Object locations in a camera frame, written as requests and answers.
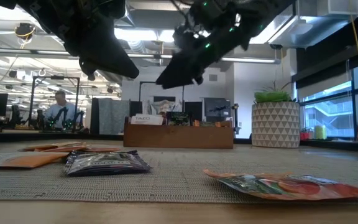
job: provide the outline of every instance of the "wooden box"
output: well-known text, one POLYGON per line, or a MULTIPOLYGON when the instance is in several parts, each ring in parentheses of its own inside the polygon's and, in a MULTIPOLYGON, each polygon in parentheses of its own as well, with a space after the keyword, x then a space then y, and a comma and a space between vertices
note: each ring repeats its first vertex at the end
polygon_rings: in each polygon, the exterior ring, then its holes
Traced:
POLYGON ((232 128, 159 126, 126 123, 124 146, 232 149, 232 128))

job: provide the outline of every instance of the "wall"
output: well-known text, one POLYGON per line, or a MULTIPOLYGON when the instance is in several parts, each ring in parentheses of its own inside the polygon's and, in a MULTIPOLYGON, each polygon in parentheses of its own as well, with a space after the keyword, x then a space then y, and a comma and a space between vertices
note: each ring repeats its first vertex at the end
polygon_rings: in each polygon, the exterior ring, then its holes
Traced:
MULTIPOLYGON (((252 132, 252 105, 255 91, 273 86, 274 80, 280 88, 291 81, 291 75, 296 73, 293 71, 296 65, 294 52, 288 50, 287 56, 280 65, 234 63, 234 102, 239 104, 238 122, 241 127, 236 138, 249 138, 252 132)), ((284 90, 292 95, 292 88, 288 85, 284 90)))
MULTIPOLYGON (((140 68, 139 76, 133 81, 122 81, 121 100, 139 101, 140 82, 154 82, 165 67, 140 68)), ((226 76, 218 68, 207 68, 204 75, 204 82, 201 85, 185 86, 183 99, 185 101, 202 101, 206 97, 225 98, 226 97, 226 76), (209 74, 218 75, 215 82, 209 81, 209 74)), ((161 86, 153 83, 142 84, 140 100, 153 101, 154 96, 174 96, 176 101, 182 99, 182 87, 163 90, 161 86)))

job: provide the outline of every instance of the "glass window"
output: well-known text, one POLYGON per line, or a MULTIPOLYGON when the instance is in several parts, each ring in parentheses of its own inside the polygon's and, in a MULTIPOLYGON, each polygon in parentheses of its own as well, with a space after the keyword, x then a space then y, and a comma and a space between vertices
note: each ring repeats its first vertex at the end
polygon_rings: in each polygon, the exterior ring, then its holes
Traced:
POLYGON ((325 125, 329 137, 354 137, 350 96, 305 106, 305 127, 325 125))
POLYGON ((329 88, 327 90, 321 91, 319 93, 315 93, 313 95, 307 96, 303 98, 303 101, 305 102, 309 100, 315 100, 321 97, 331 96, 331 95, 335 95, 336 93, 343 93, 345 91, 351 91, 351 90, 352 90, 352 82, 348 81, 340 85, 334 86, 332 88, 329 88))

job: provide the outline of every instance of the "green plant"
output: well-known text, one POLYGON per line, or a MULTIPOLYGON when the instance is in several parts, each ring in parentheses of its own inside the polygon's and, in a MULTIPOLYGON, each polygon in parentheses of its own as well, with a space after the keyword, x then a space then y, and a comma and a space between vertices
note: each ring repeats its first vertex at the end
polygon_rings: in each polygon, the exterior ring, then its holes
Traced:
POLYGON ((260 92, 254 94, 255 103, 296 101, 291 99, 289 93, 283 91, 290 83, 291 82, 285 84, 281 88, 277 88, 276 81, 273 81, 273 87, 265 87, 263 90, 258 90, 260 92))

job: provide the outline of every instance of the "white planter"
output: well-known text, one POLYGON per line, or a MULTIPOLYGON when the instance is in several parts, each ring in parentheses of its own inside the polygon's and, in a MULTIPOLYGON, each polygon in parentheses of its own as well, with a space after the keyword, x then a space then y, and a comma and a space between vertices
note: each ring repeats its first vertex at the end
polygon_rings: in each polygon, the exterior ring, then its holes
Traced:
POLYGON ((271 102, 252 105, 252 145, 297 148, 300 141, 299 104, 271 102))

